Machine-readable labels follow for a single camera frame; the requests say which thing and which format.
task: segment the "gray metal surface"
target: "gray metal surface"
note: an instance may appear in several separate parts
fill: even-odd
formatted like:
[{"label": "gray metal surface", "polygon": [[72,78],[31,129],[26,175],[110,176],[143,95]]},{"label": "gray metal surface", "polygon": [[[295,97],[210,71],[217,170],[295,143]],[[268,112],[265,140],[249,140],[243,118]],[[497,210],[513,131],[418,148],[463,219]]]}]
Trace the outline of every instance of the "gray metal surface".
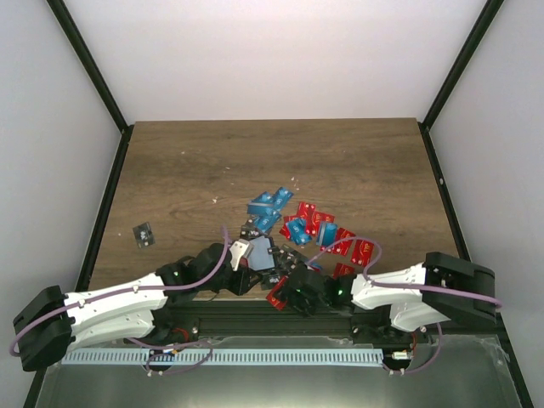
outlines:
[{"label": "gray metal surface", "polygon": [[147,377],[139,366],[65,365],[48,371],[38,407],[513,408],[504,359],[493,339],[445,337],[435,364],[411,377],[336,366],[203,366]]}]

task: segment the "red block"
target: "red block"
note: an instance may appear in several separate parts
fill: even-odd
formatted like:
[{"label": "red block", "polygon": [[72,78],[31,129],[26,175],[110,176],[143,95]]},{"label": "red block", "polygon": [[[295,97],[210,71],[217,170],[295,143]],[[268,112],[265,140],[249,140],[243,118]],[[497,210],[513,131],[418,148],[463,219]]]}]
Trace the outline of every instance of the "red block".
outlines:
[{"label": "red block", "polygon": [[[355,236],[353,232],[348,231],[345,228],[339,228],[337,231],[337,236],[335,237],[334,241],[340,241],[342,238],[348,238],[352,236]],[[332,252],[336,253],[337,255],[342,255],[343,257],[345,257],[346,255],[348,255],[349,248],[351,248],[351,244],[353,244],[353,242],[354,242],[353,240],[340,242],[339,244],[336,244],[332,248]]]},{"label": "red block", "polygon": [[283,276],[278,283],[272,288],[270,293],[266,295],[266,300],[278,310],[283,310],[286,307],[287,301],[280,301],[274,297],[275,293],[278,292],[282,286],[287,282],[287,276]]},{"label": "red block", "polygon": [[300,218],[300,217],[298,215],[286,215],[283,218],[283,227],[281,227],[280,229],[280,234],[285,236],[289,241],[291,240],[291,233],[289,232],[289,229],[287,228],[286,224],[295,218]]},{"label": "red block", "polygon": [[337,266],[334,268],[334,274],[332,275],[333,279],[336,279],[339,276],[351,275],[355,272],[353,266],[346,265],[344,263],[337,263]]},{"label": "red block", "polygon": [[366,266],[371,261],[374,244],[369,241],[357,240],[351,262],[360,266]]},{"label": "red block", "polygon": [[300,201],[298,203],[297,218],[304,218],[309,220],[312,218],[312,213],[315,211],[315,204],[309,202]]},{"label": "red block", "polygon": [[327,214],[326,212],[314,211],[311,218],[306,219],[306,234],[316,236],[317,231],[320,229],[321,221],[327,223],[334,222],[334,215]]}]

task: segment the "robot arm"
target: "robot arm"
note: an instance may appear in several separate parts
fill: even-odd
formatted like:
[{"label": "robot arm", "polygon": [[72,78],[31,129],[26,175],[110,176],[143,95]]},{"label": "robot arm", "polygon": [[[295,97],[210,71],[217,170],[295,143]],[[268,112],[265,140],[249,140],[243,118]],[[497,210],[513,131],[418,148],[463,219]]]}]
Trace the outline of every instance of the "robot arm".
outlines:
[{"label": "robot arm", "polygon": [[[74,349],[119,338],[145,337],[148,343],[164,343],[172,330],[169,308],[191,301],[200,290],[247,293],[262,280],[262,275],[246,262],[253,245],[244,240],[231,245],[218,272],[204,285],[185,291],[167,289],[195,283],[208,275],[218,264],[223,248],[222,244],[212,244],[195,258],[184,257],[138,280],[99,291],[63,294],[58,286],[44,289],[15,318],[16,333],[52,310],[76,303],[78,306],[45,320],[19,339],[23,370],[42,369]],[[270,248],[268,253],[273,252],[275,249]],[[301,315],[312,315],[320,304],[349,314],[355,308],[390,307],[391,325],[404,332],[445,320],[464,326],[495,324],[493,304],[411,288],[378,287],[363,275],[332,279],[316,273],[315,267],[306,265],[307,260],[288,247],[278,251],[275,264],[282,278],[267,296],[277,309],[288,306]],[[495,291],[492,271],[439,252],[429,253],[424,263],[373,275],[372,279],[382,283],[450,287],[486,296],[494,296]],[[141,286],[153,288],[140,291]],[[108,296],[118,290],[125,292]],[[97,296],[103,297],[86,302]]]},{"label": "robot arm", "polygon": [[[61,360],[67,352],[119,338],[146,337],[159,343],[171,329],[167,314],[161,313],[164,309],[191,301],[200,290],[227,289],[236,295],[248,292],[261,276],[242,264],[252,251],[252,244],[244,240],[230,246],[218,272],[198,289],[167,289],[208,275],[218,264],[223,248],[222,244],[212,244],[195,258],[184,257],[140,279],[98,291],[63,294],[58,286],[44,289],[14,319],[16,333],[53,310],[73,304],[77,307],[45,320],[18,341],[23,370],[36,371]],[[157,289],[139,290],[144,286]]]}]

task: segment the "blue block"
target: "blue block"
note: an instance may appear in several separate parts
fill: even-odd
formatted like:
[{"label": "blue block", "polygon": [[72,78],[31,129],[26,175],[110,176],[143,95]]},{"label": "blue block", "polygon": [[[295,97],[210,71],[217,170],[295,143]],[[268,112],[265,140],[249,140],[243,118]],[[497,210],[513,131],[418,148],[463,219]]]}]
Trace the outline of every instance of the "blue block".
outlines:
[{"label": "blue block", "polygon": [[274,197],[268,192],[260,194],[247,204],[247,213],[253,215],[267,215],[267,208],[274,208]]},{"label": "blue block", "polygon": [[312,241],[312,237],[304,232],[305,225],[306,220],[301,218],[295,218],[286,224],[289,234],[291,234],[291,241],[297,245],[304,245]]},{"label": "blue block", "polygon": [[274,209],[277,211],[281,211],[293,196],[294,194],[291,191],[289,191],[285,187],[280,187],[272,196]]},{"label": "blue block", "polygon": [[271,208],[266,208],[264,210],[264,215],[257,217],[255,220],[255,227],[260,229],[263,232],[269,231],[275,223],[281,218],[279,211],[273,210]]},{"label": "blue block", "polygon": [[323,247],[328,247],[334,243],[337,236],[337,230],[338,226],[336,224],[321,221],[320,229],[317,231],[317,236],[315,237],[315,243]]}]

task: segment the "wooden surface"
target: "wooden surface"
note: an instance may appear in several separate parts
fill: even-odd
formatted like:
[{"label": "wooden surface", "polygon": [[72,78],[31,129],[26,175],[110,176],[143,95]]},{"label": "wooden surface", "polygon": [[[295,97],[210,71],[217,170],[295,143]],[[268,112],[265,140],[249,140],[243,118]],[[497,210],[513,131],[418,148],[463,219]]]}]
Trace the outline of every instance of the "wooden surface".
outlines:
[{"label": "wooden surface", "polygon": [[[221,241],[222,224],[239,236],[247,202],[280,186],[295,193],[283,215],[309,201],[339,226],[380,242],[383,257],[373,273],[422,262],[430,251],[456,254],[414,119],[139,122],[91,289],[196,255]],[[144,222],[156,244],[139,249],[132,228]],[[279,224],[272,236],[286,243]],[[318,251],[313,242],[301,250]],[[342,261],[349,258],[327,254],[320,263],[331,273]],[[244,298],[265,294],[255,288]]]}]

